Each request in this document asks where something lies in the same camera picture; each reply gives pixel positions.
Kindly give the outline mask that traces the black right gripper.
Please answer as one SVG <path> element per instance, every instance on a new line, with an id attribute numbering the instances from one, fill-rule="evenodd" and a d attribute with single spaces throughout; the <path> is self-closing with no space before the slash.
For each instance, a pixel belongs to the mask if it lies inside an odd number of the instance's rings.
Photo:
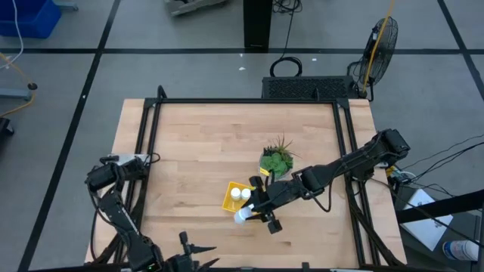
<path id="1" fill-rule="evenodd" d="M 281 223 L 275 218 L 274 210 L 296 199 L 302 198 L 306 192 L 301 180 L 276 181 L 267 187 L 259 176 L 249 178 L 250 185 L 256 189 L 251 192 L 247 201 L 250 211 L 255 213 L 247 221 L 260 220 L 268 223 L 270 234 L 282 230 Z"/>

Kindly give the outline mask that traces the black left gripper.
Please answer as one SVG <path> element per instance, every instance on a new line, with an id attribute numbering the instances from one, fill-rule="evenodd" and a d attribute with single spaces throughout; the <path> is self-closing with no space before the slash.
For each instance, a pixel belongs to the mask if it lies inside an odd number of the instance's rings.
<path id="1" fill-rule="evenodd" d="M 204 264 L 199 261 L 194 261 L 193 254 L 208 252 L 216 249 L 216 246 L 196 246 L 188 242 L 188 235 L 186 231 L 179 234 L 180 243 L 184 250 L 181 255 L 173 255 L 163 262 L 163 272 L 207 272 L 218 260 L 215 258 Z"/>

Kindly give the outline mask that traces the yellow plastic basket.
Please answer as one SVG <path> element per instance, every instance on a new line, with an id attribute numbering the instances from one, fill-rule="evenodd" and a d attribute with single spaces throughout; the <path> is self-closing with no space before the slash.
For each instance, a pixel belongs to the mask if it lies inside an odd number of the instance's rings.
<path id="1" fill-rule="evenodd" d="M 248 201 L 248 200 L 244 200 L 242 198 L 240 198 L 240 200 L 237 201 L 237 202 L 233 201 L 231 199 L 230 192 L 231 192 L 231 189 L 234 188 L 234 187 L 238 187 L 240 190 L 242 190 L 244 188 L 248 188 L 248 189 L 251 190 L 251 192 L 256 189 L 255 187 L 248 186 L 246 184 L 240 184 L 240 183 L 231 181 L 228 184 L 228 188 L 227 188 L 226 193 L 225 193 L 224 201 L 222 203 L 222 208 L 226 211 L 229 211 L 229 212 L 237 212 Z"/>

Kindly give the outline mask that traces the succulents in triangle-patterned pot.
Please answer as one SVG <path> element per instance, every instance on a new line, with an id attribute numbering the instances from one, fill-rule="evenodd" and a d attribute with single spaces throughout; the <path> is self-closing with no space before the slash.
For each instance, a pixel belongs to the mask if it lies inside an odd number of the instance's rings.
<path id="1" fill-rule="evenodd" d="M 259 158 L 259 168 L 262 167 L 270 171 L 271 174 L 266 177 L 273 177 L 277 181 L 292 171 L 294 157 L 298 157 L 298 155 L 288 149 L 292 143 L 292 140 L 286 142 L 285 135 L 281 134 L 273 139 L 271 144 L 262 149 Z"/>

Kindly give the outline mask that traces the black perforated computer case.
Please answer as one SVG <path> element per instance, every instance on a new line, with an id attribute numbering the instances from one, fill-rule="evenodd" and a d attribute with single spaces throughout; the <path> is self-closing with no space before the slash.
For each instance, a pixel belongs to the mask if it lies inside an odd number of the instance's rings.
<path id="1" fill-rule="evenodd" d="M 262 98 L 294 100 L 358 99 L 351 76 L 265 77 Z"/>

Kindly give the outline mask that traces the white flat box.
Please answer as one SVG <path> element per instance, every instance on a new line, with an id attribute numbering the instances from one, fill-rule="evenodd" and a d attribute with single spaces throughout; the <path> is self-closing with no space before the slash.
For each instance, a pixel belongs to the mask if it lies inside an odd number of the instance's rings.
<path id="1" fill-rule="evenodd" d="M 408 204 L 405 204 L 404 210 L 412 209 L 413 206 L 422 206 L 435 202 L 435 200 L 428 195 L 424 190 L 417 189 L 410 199 Z M 430 251 L 433 251 L 440 239 L 442 238 L 446 228 L 433 219 L 423 219 L 419 221 L 412 221 L 400 224 L 406 231 L 408 231 L 414 238 L 426 246 Z"/>

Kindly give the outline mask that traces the black beam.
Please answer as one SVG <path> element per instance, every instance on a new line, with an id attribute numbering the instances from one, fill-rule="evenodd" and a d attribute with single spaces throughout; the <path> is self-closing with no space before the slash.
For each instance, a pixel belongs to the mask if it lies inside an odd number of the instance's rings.
<path id="1" fill-rule="evenodd" d="M 426 218 L 438 218 L 461 212 L 469 212 L 481 209 L 484 206 L 484 189 L 464 195 L 442 199 L 411 209 L 397 211 L 397 221 L 408 223 L 420 221 Z"/>

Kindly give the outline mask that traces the white and blue bottle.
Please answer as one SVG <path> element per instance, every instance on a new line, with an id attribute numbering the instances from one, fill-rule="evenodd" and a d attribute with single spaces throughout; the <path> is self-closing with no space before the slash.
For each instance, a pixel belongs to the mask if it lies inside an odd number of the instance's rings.
<path id="1" fill-rule="evenodd" d="M 478 261 L 479 246 L 469 240 L 448 241 L 442 244 L 444 255 L 456 261 Z"/>

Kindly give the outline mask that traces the black floor fan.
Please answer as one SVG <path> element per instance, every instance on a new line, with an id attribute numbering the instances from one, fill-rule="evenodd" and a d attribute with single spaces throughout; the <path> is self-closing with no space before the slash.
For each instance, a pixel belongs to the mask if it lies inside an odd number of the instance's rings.
<path id="1" fill-rule="evenodd" d="M 363 55 L 347 66 L 352 75 L 358 98 L 374 99 L 374 86 L 383 78 L 392 59 L 398 38 L 398 24 L 392 18 L 380 19 L 371 30 Z"/>

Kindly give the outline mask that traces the grey metal cart base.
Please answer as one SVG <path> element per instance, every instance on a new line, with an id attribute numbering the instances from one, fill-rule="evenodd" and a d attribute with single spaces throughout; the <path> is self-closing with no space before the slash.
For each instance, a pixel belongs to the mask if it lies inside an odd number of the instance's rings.
<path id="1" fill-rule="evenodd" d="M 226 3 L 228 0 L 163 0 L 166 9 L 174 17 L 201 8 Z"/>

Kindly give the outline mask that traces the black floor object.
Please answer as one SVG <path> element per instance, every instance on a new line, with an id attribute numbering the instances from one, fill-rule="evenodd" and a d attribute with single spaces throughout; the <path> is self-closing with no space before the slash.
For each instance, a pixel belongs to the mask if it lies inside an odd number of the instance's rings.
<path id="1" fill-rule="evenodd" d="M 11 125 L 11 120 L 0 117 L 0 137 L 12 136 L 13 134 L 14 129 Z"/>

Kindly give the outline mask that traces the grey table foot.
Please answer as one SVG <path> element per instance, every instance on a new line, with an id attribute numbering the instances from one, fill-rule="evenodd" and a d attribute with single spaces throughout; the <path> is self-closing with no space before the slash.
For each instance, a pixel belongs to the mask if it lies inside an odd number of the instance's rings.
<path id="1" fill-rule="evenodd" d="M 0 88 L 0 98 L 30 100 L 33 95 L 31 90 L 16 88 Z"/>

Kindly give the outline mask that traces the blue plastic bin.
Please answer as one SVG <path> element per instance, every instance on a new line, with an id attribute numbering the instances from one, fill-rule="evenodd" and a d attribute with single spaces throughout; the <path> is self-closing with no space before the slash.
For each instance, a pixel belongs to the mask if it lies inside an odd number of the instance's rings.
<path id="1" fill-rule="evenodd" d="M 61 18 L 52 0 L 0 0 L 0 36 L 46 39 Z"/>

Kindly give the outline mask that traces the black aluminium table frame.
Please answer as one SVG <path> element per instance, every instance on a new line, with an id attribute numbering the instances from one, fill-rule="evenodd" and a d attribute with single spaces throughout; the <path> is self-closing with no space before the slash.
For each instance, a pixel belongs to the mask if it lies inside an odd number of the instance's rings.
<path id="1" fill-rule="evenodd" d="M 164 258 L 182 251 L 178 235 L 206 247 L 196 255 L 217 268 L 356 268 L 358 252 L 374 260 L 372 242 L 354 225 L 343 177 L 316 200 L 298 199 L 277 209 L 282 230 L 261 221 L 236 224 L 222 208 L 231 182 L 247 184 L 259 173 L 262 149 L 283 137 L 295 153 L 295 169 L 326 164 L 361 147 L 376 134 L 370 105 L 263 99 L 127 99 L 112 152 L 153 150 L 141 232 Z"/>

